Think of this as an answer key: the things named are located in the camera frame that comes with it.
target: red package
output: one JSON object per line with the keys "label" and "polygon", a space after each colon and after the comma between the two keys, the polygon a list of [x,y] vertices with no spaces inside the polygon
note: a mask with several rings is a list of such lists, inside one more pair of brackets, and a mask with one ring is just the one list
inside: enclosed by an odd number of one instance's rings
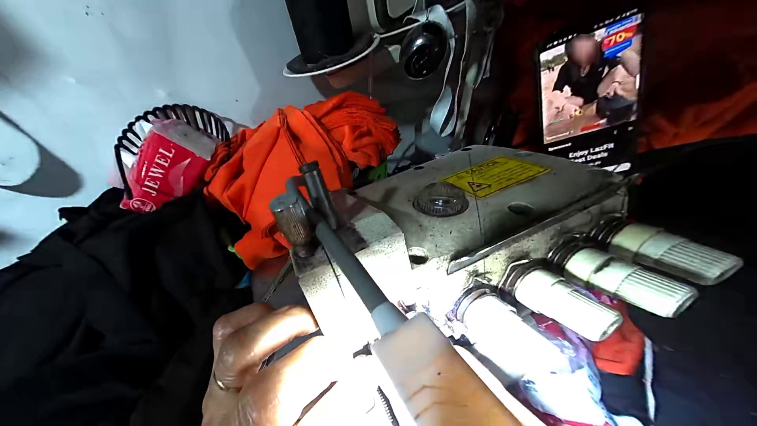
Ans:
{"label": "red package", "polygon": [[210,164],[215,142],[183,121],[155,121],[127,173],[132,199],[124,196],[121,208],[149,213],[190,193]]}

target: caution sticker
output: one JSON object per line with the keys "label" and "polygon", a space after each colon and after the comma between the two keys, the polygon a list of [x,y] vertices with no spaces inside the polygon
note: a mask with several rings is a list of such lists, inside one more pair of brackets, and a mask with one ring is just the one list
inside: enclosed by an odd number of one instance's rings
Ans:
{"label": "caution sticker", "polygon": [[484,198],[545,174],[549,168],[507,157],[495,157],[442,179],[472,196]]}

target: phone screen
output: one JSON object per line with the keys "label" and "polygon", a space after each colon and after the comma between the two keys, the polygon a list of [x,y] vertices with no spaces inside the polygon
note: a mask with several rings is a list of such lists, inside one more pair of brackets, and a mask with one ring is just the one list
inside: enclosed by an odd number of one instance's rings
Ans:
{"label": "phone screen", "polygon": [[617,157],[613,149],[626,149],[634,129],[628,123],[637,117],[642,19],[637,11],[628,12],[540,47],[541,123],[548,152],[600,167],[617,165],[607,164],[612,162],[607,157]]}

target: hand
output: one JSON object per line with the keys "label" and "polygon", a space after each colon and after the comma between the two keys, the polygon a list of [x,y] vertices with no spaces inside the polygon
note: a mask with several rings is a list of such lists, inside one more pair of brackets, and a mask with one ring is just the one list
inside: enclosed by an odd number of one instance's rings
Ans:
{"label": "hand", "polygon": [[601,97],[612,98],[618,92],[619,87],[620,87],[620,82],[613,81],[610,87],[607,88],[607,90],[602,94],[602,96],[600,96],[600,98]]}
{"label": "hand", "polygon": [[317,336],[263,370],[260,365],[295,337],[316,330],[313,314],[302,306],[273,311],[254,303],[219,318],[213,326],[215,359],[202,402],[202,424],[294,424],[303,408],[337,380],[346,360],[325,337]]}

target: gold ring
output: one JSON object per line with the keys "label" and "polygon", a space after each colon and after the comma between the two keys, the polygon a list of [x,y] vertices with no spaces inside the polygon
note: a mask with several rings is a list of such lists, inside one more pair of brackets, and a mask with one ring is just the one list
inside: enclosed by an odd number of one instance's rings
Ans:
{"label": "gold ring", "polygon": [[239,392],[239,390],[241,389],[240,387],[228,387],[224,385],[223,383],[221,383],[221,381],[218,380],[218,378],[216,378],[215,370],[213,370],[213,381],[216,382],[216,386],[218,386],[218,389],[221,389],[223,392],[229,392],[230,390],[233,390],[234,392]]}

